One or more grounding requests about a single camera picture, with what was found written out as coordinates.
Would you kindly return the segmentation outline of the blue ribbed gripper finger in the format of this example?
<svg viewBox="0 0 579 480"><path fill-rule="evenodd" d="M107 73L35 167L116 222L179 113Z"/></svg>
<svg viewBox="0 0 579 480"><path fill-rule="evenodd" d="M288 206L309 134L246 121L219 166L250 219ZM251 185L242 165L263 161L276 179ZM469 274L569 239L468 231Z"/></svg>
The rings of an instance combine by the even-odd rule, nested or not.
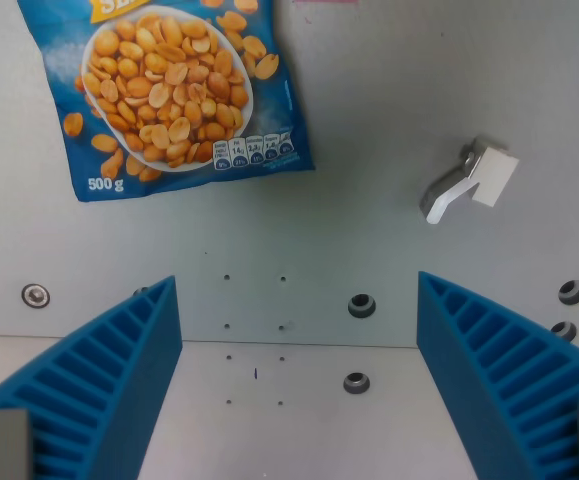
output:
<svg viewBox="0 0 579 480"><path fill-rule="evenodd" d="M30 419L33 478L137 478L181 351L167 277L2 381L0 411Z"/></svg>
<svg viewBox="0 0 579 480"><path fill-rule="evenodd" d="M418 275L417 346L480 479L579 479L579 348Z"/></svg>

